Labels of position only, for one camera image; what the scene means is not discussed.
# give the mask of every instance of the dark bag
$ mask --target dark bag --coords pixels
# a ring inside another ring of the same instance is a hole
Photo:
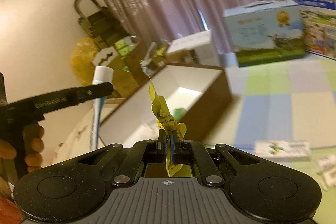
[[[74,7],[80,15],[78,23],[84,31],[95,40],[100,49],[114,46],[114,43],[130,34],[124,30],[118,19],[116,19],[107,7],[99,5],[97,0],[92,1],[99,11],[86,17],[79,8],[79,2],[75,0]]]

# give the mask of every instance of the toothpaste tube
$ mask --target toothpaste tube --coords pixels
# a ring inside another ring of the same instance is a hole
[[[98,85],[104,82],[112,83],[113,69],[109,67],[96,66],[93,76],[93,85]],[[90,150],[94,151],[98,149],[99,127],[100,127],[100,115],[103,109],[106,97],[94,99],[93,101],[93,120],[90,134]]]

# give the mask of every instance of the black tool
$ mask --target black tool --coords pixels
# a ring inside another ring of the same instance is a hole
[[[189,164],[192,177],[147,175],[152,166],[152,174],[165,170],[167,143],[171,161]],[[111,144],[28,174],[14,199],[22,224],[308,224],[321,190],[299,171],[160,130],[157,141]]]
[[[10,143],[17,153],[14,160],[4,160],[8,181],[15,185],[27,174],[25,156],[33,152],[31,141],[37,138],[37,123],[44,120],[43,114],[108,96],[112,92],[112,84],[103,83],[46,93],[0,106],[0,139]]]

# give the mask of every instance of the orange object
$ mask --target orange object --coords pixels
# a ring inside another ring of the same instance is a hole
[[[279,26],[282,27],[284,25],[290,26],[289,24],[289,14],[286,11],[280,11],[277,16],[277,20],[279,22]]]
[[[0,197],[0,224],[19,224],[23,220],[16,205]]]

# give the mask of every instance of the open box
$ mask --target open box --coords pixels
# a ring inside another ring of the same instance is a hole
[[[185,139],[202,142],[229,105],[232,97],[224,68],[198,64],[168,64],[152,77],[158,95],[165,97],[171,114],[187,112],[178,122],[187,126]],[[159,129],[148,94],[149,82],[121,103],[101,124],[105,145],[132,147],[141,140],[157,139]]]

